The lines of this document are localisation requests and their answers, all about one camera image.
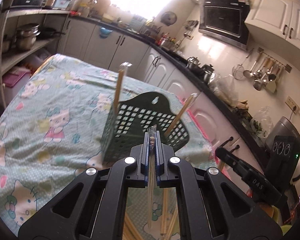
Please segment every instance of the basket hole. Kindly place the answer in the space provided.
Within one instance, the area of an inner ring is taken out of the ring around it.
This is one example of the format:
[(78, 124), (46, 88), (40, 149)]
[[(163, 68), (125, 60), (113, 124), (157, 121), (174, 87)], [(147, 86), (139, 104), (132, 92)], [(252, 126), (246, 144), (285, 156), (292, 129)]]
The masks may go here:
[(156, 97), (156, 98), (154, 98), (153, 100), (152, 100), (152, 104), (154, 105), (154, 104), (156, 104), (157, 102), (158, 102), (158, 100), (159, 100), (159, 97)]

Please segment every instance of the countertop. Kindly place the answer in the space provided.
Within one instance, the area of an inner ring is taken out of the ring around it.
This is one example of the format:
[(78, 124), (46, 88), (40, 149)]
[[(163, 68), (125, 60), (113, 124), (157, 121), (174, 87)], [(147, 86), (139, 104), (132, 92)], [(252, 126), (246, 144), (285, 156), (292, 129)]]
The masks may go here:
[(92, 18), (85, 18), (80, 16), (74, 16), (72, 17), (74, 19), (80, 19), (86, 22), (97, 24), (101, 27), (107, 28), (109, 30), (118, 31), (120, 33), (123, 33), (125, 35), (131, 36), (139, 41), (142, 41), (152, 48), (154, 48), (156, 51), (158, 51), (161, 55), (163, 55), (165, 58), (167, 58), (173, 65), (176, 66), (176, 68), (181, 71), (192, 83), (193, 85), (199, 89), (201, 92), (205, 93), (205, 95), (216, 105), (216, 107), (224, 114), (224, 116), (229, 120), (229, 122), (232, 124), (232, 126), (237, 130), (243, 141), (247, 144), (248, 148), (250, 149), (251, 153), (259, 163), (260, 167), (263, 171), (265, 171), (266, 166), (269, 161), (268, 154), (259, 147), (259, 145), (256, 143), (256, 141), (253, 139), (253, 137), (250, 135), (250, 133), (244, 128), (244, 126), (241, 124), (238, 116), (233, 114), (228, 106), (221, 101), (210, 89), (209, 87), (200, 81), (188, 68), (186, 68), (186, 65), (175, 58), (173, 58), (171, 55), (169, 55), (166, 51), (161, 49), (159, 46), (152, 43), (150, 40), (135, 34), (131, 31), (128, 31), (126, 29), (119, 28), (118, 26), (108, 24), (101, 22), (98, 19), (92, 19)]

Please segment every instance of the power outlet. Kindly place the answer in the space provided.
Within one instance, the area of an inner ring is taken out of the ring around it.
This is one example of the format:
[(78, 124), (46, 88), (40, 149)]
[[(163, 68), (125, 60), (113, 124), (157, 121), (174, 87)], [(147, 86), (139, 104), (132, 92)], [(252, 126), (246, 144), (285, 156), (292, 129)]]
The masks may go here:
[(294, 107), (296, 107), (294, 113), (297, 113), (299, 111), (299, 106), (295, 103), (295, 101), (292, 100), (291, 97), (287, 97), (287, 100), (286, 100), (286, 104), (291, 108), (291, 110), (293, 110)]

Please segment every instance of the plastic bag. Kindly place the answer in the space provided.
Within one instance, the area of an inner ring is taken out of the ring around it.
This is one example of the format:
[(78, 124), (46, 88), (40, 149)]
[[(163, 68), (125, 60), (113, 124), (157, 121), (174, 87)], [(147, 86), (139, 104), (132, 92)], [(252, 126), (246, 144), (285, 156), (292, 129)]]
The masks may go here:
[(210, 78), (209, 88), (227, 105), (232, 108), (236, 107), (239, 96), (235, 90), (233, 76), (222, 77), (219, 73), (213, 73)]
[(258, 137), (265, 141), (269, 133), (273, 129), (273, 122), (269, 115), (270, 107), (264, 106), (259, 112), (251, 119), (250, 124), (252, 130), (258, 135)]

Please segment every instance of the range hood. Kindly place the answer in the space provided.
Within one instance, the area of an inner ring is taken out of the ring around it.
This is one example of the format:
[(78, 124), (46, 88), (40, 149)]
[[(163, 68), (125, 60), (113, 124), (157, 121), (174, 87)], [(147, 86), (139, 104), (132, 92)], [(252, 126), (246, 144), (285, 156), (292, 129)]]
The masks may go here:
[(247, 48), (249, 31), (244, 21), (250, 11), (250, 0), (198, 0), (199, 32)]

